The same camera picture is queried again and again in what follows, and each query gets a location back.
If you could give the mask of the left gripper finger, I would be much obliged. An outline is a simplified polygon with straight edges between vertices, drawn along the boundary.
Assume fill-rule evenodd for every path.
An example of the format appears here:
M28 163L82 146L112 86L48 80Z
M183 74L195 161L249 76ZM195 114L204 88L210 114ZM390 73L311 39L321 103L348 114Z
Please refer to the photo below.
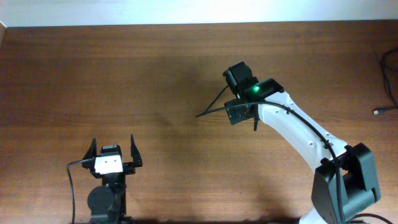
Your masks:
M130 138L131 138L131 157L134 163L134 167L142 167L141 154L134 142L134 137L132 134L130 135Z
M88 159L92 159L95 158L97 156L97 146L96 146L96 139L93 138L89 149L87 150L87 152L85 153L85 155L83 156L82 160L88 160Z

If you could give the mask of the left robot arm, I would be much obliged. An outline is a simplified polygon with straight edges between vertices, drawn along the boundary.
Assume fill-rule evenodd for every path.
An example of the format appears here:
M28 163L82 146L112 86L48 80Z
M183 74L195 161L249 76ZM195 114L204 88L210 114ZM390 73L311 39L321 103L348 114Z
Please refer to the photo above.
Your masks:
M117 144L103 146L97 153L95 139L83 156L82 167L101 180L101 185L87 198L90 223L134 223L132 217L126 215L126 176L134 175L136 168L142 167L142 158L133 136L130 136L130 142L131 162L123 162L121 147Z

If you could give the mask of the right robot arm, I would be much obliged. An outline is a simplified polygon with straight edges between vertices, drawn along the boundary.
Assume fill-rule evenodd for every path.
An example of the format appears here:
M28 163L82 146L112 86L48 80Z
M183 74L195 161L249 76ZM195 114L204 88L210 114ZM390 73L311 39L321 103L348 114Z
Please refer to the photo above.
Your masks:
M374 156L363 143L350 146L301 110L274 79L260 82L239 62L223 72L235 99L226 102L231 124L247 119L276 130L314 173L313 208L296 223L349 223L381 199Z

